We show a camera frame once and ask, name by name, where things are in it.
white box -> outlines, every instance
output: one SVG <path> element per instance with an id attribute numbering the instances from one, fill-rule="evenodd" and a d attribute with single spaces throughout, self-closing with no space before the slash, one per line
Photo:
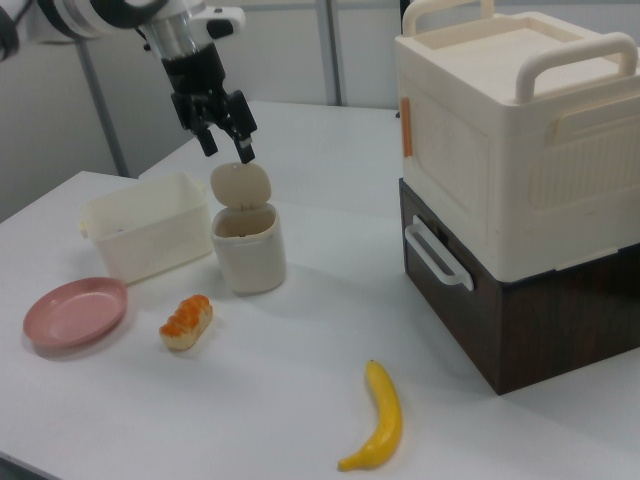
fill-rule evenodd
<path id="1" fill-rule="evenodd" d="M 204 186 L 184 173 L 140 182 L 82 206 L 82 234 L 109 275 L 132 283 L 213 250 Z"/>
<path id="2" fill-rule="evenodd" d="M 634 41 L 486 0 L 483 19 L 416 33 L 423 14 L 470 1 L 405 13 L 405 182 L 500 281 L 639 243 Z"/>

dark brown box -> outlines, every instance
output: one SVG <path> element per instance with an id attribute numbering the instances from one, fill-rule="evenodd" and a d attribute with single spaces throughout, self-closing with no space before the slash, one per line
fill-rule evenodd
<path id="1" fill-rule="evenodd" d="M 404 239 L 405 270 L 498 394 L 640 346 L 640 244 L 517 282 L 494 279 L 400 180 L 403 230 L 417 215 L 471 274 L 441 283 Z"/>

box handle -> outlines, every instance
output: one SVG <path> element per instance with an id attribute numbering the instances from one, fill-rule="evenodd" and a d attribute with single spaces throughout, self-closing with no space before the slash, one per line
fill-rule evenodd
<path id="1" fill-rule="evenodd" d="M 622 54 L 619 76 L 633 76 L 638 68 L 638 47 L 629 35 L 609 33 L 596 39 L 575 40 L 528 58 L 516 79 L 516 102 L 533 100 L 536 78 L 545 70 L 615 53 Z"/>
<path id="2" fill-rule="evenodd" d="M 436 255 L 445 263 L 447 267 L 453 272 L 453 275 L 449 275 L 442 271 L 435 260 L 429 255 L 429 253 L 420 245 L 417 236 L 421 236 L 427 245 L 434 251 Z M 420 256 L 422 261 L 429 267 L 433 274 L 438 277 L 445 285 L 458 285 L 462 284 L 467 287 L 467 290 L 473 290 L 473 280 L 469 272 L 460 265 L 460 262 L 451 255 L 447 247 L 445 247 L 440 240 L 429 230 L 429 228 L 422 223 L 422 220 L 417 215 L 413 216 L 413 224 L 407 226 L 404 229 L 404 237 L 407 239 L 409 245 L 413 247 L 416 253 Z"/>
<path id="3" fill-rule="evenodd" d="M 418 18 L 440 10 L 465 5 L 467 3 L 480 2 L 482 4 L 482 18 L 493 18 L 493 0 L 417 0 L 411 3 L 402 17 L 402 34 L 412 37 L 416 34 Z"/>

toy banana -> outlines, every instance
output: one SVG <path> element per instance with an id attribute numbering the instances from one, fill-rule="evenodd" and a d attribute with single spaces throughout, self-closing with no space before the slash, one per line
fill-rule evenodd
<path id="1" fill-rule="evenodd" d="M 360 450 L 338 462 L 342 471 L 382 465 L 396 451 L 402 436 L 402 408 L 389 374 L 378 362 L 369 360 L 366 377 L 378 404 L 378 427 Z"/>

white table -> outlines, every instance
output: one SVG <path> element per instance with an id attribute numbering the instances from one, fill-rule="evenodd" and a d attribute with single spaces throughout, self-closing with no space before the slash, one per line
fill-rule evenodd
<path id="1" fill-rule="evenodd" d="M 31 304 L 104 274 L 78 207 L 135 180 L 82 173 L 0 225 L 4 458 L 65 480 L 637 477 L 640 351 L 498 397 L 404 275 L 393 112 L 252 108 L 287 247 L 288 278 L 273 292 L 233 295 L 210 255 L 131 286 L 126 317 L 100 341 L 37 351 L 22 334 Z M 375 135 L 332 142 L 322 133 L 340 130 L 335 121 Z M 285 130 L 295 135 L 267 137 Z M 183 169 L 206 181 L 226 161 L 221 147 L 205 164 L 192 142 L 145 177 Z M 299 197 L 286 188 L 300 184 Z M 217 317 L 193 349 L 172 354 L 158 327 L 196 292 Z M 336 462 L 375 427 L 369 358 L 395 381 L 405 432 L 382 468 L 345 474 Z"/>

